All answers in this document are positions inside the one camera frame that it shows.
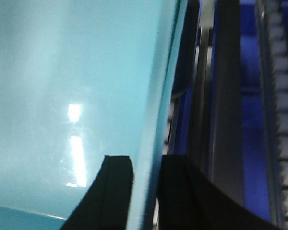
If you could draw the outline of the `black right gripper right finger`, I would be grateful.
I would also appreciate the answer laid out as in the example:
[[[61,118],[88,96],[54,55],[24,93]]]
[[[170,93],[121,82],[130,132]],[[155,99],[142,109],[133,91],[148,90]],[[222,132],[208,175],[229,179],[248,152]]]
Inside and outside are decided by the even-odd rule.
[[[215,187],[185,155],[162,157],[158,183],[162,230],[276,230]]]

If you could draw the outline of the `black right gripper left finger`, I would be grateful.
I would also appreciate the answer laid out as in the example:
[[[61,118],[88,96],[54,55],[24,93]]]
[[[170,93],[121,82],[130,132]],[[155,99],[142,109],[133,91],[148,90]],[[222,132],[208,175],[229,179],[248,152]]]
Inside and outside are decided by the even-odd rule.
[[[124,230],[133,184],[129,156],[105,156],[91,187],[63,230]]]

